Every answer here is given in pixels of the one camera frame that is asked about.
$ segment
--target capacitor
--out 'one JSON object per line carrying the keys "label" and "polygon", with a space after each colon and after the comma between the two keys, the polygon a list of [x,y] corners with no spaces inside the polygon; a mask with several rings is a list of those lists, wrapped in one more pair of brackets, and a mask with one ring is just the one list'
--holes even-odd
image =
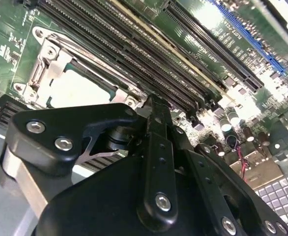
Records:
{"label": "capacitor", "polygon": [[232,149],[236,150],[237,146],[239,145],[239,138],[236,132],[233,130],[229,131],[228,133],[224,134],[226,144]]}
{"label": "capacitor", "polygon": [[227,132],[231,130],[231,124],[227,118],[220,119],[219,124],[221,125],[222,131]]}
{"label": "capacitor", "polygon": [[217,142],[216,143],[216,147],[217,147],[216,148],[217,155],[224,156],[225,155],[225,151],[224,151],[223,145],[220,142]]}
{"label": "capacitor", "polygon": [[252,142],[254,140],[254,136],[249,127],[244,127],[242,131],[243,131],[244,137],[246,137],[246,140],[248,142]]}
{"label": "capacitor", "polygon": [[258,139],[263,146],[269,146],[271,144],[268,140],[268,135],[265,132],[259,132]]}
{"label": "capacitor", "polygon": [[231,111],[227,114],[227,117],[229,119],[229,122],[231,123],[232,126],[236,126],[240,123],[240,118],[235,111]]}

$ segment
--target silver screw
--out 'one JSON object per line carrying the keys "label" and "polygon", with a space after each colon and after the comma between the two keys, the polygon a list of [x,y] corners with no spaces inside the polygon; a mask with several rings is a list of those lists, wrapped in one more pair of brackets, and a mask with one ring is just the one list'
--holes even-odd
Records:
{"label": "silver screw", "polygon": [[44,33],[40,29],[36,29],[35,34],[38,38],[42,38]]}
{"label": "silver screw", "polygon": [[276,234],[276,229],[275,227],[271,224],[271,222],[269,222],[268,220],[265,220],[265,226],[267,227],[267,229],[272,233],[272,234]]}
{"label": "silver screw", "polygon": [[26,124],[26,128],[29,132],[34,133],[34,134],[41,134],[46,129],[45,125],[38,121],[28,122]]}
{"label": "silver screw", "polygon": [[135,102],[132,99],[126,99],[124,103],[132,108],[135,106]]}
{"label": "silver screw", "polygon": [[169,199],[164,194],[157,194],[155,201],[158,208],[163,211],[169,211],[172,206]]}
{"label": "silver screw", "polygon": [[183,134],[183,130],[181,128],[177,127],[177,131],[179,134]]}
{"label": "silver screw", "polygon": [[62,151],[69,151],[72,149],[73,144],[71,140],[67,138],[58,138],[55,141],[55,146]]}
{"label": "silver screw", "polygon": [[222,219],[222,224],[224,229],[230,234],[230,235],[236,235],[237,230],[234,224],[232,223],[231,220],[229,220],[227,217],[223,217]]}
{"label": "silver screw", "polygon": [[277,224],[278,228],[279,228],[284,234],[287,234],[287,233],[288,233],[287,230],[282,226],[281,223],[276,222],[276,224]]}
{"label": "silver screw", "polygon": [[204,150],[207,152],[207,153],[210,153],[211,150],[208,148],[208,147],[204,147]]}
{"label": "silver screw", "polygon": [[53,60],[53,59],[56,58],[56,56],[57,56],[57,52],[56,52],[56,50],[55,50],[53,47],[51,47],[51,46],[48,46],[48,47],[46,48],[46,50],[42,53],[42,57],[44,57],[44,58],[46,58],[46,59],[48,59],[48,60]]}

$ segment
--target expansion slot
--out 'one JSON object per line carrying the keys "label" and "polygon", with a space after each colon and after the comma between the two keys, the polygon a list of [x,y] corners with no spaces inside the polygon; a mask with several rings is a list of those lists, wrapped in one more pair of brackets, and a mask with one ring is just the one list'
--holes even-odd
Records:
{"label": "expansion slot", "polygon": [[193,18],[191,14],[176,1],[169,1],[163,11],[252,92],[256,92],[264,86],[242,61],[233,55],[223,43],[213,37],[200,22]]}
{"label": "expansion slot", "polygon": [[225,16],[225,18],[230,22],[230,24],[254,47],[254,49],[264,58],[266,59],[280,74],[285,72],[285,69],[279,64],[279,62],[272,56],[270,53],[267,53],[262,45],[254,39],[254,37],[247,31],[242,23],[231,13],[229,12],[223,5],[221,5],[216,0],[207,0],[214,6],[216,6],[219,11]]}
{"label": "expansion slot", "polygon": [[103,55],[110,55],[112,59],[115,59],[122,63],[126,68],[133,68],[132,71],[136,71],[139,75],[135,75],[136,78],[144,79],[145,85],[150,88],[153,87],[154,91],[161,93],[166,98],[169,98],[167,94],[171,94],[174,100],[170,100],[178,108],[187,111],[194,108],[194,101],[190,97],[178,90],[177,86],[163,82],[158,74],[152,73],[150,68],[143,68],[142,61],[139,61],[141,56],[129,55],[127,51],[121,49],[120,45],[114,45],[116,40],[107,38],[101,30],[95,31],[94,28],[86,28],[81,24],[76,23],[72,18],[68,17],[64,12],[60,13],[60,9],[50,4],[42,4],[40,10],[48,14],[53,20],[67,31],[71,32],[73,36],[79,39],[84,45],[89,46],[90,49],[97,49],[98,53]]}

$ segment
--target green circuit board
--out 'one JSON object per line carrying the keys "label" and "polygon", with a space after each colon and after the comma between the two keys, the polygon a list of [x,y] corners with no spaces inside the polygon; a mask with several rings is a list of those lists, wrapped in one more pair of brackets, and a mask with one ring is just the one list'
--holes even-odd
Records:
{"label": "green circuit board", "polygon": [[[184,48],[189,55],[198,60],[204,67],[215,74],[222,82],[231,76],[228,70],[217,62],[209,52],[204,50],[179,25],[170,19],[163,9],[165,0],[126,0],[124,1],[138,14],[145,18],[154,29],[169,37],[172,42]],[[239,58],[249,69],[255,72],[258,78],[269,72],[265,81],[271,81],[270,74],[274,68],[243,38],[228,20],[211,5],[208,0],[179,0],[178,1],[190,14],[199,20],[219,41]],[[236,12],[236,16],[254,25],[263,39],[270,45],[265,49],[273,54],[280,64],[286,69],[282,82],[278,87],[288,89],[288,46],[271,27],[263,15],[252,4],[243,5]],[[40,45],[36,42],[31,31],[33,27],[41,26],[47,29],[61,31],[59,27],[38,10],[27,11],[21,5],[12,6],[10,0],[0,1],[0,96],[4,93],[19,99],[19,94],[12,89],[15,82],[26,83],[36,61]],[[251,117],[247,122],[253,127],[253,132],[267,130],[278,115],[288,110],[288,96],[280,101],[270,92],[265,84],[256,94],[246,91],[242,98],[251,99],[260,109],[260,113]],[[214,133],[212,127],[205,127],[202,131],[194,130],[185,120],[184,114],[175,110],[173,117],[181,116],[178,122],[188,133],[192,144],[201,141],[208,134]]]}
{"label": "green circuit board", "polygon": [[[211,55],[204,51],[204,48],[196,44],[188,34],[181,30],[175,21],[164,13],[163,9],[168,1],[126,0],[126,2],[152,22],[163,34],[183,46],[188,52],[195,55],[198,60],[202,60],[206,67],[213,70],[220,78],[227,76],[223,66],[213,60]],[[232,27],[228,20],[208,0],[179,0],[178,2],[251,70],[255,71],[267,64],[267,61],[255,52],[250,43]],[[261,33],[263,40],[266,40],[271,45],[269,53],[278,56],[279,62],[287,70],[286,74],[288,76],[288,45],[276,33],[259,10],[253,8],[251,3],[243,5],[235,15],[241,16],[241,18],[255,26],[255,30]]]}
{"label": "green circuit board", "polygon": [[37,10],[13,7],[10,0],[0,1],[0,96],[8,93],[19,98],[13,83],[28,81],[41,48],[31,33],[35,26],[58,30]]}

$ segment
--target black arm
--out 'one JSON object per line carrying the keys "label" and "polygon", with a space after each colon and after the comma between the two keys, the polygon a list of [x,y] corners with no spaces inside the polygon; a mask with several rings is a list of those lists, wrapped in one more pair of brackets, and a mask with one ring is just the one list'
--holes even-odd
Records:
{"label": "black arm", "polygon": [[[37,236],[288,235],[281,218],[210,147],[191,146],[166,101],[151,95],[142,109],[147,116],[123,104],[14,116],[1,165],[35,209]],[[85,137],[94,153],[117,147],[129,153],[70,186]]]}

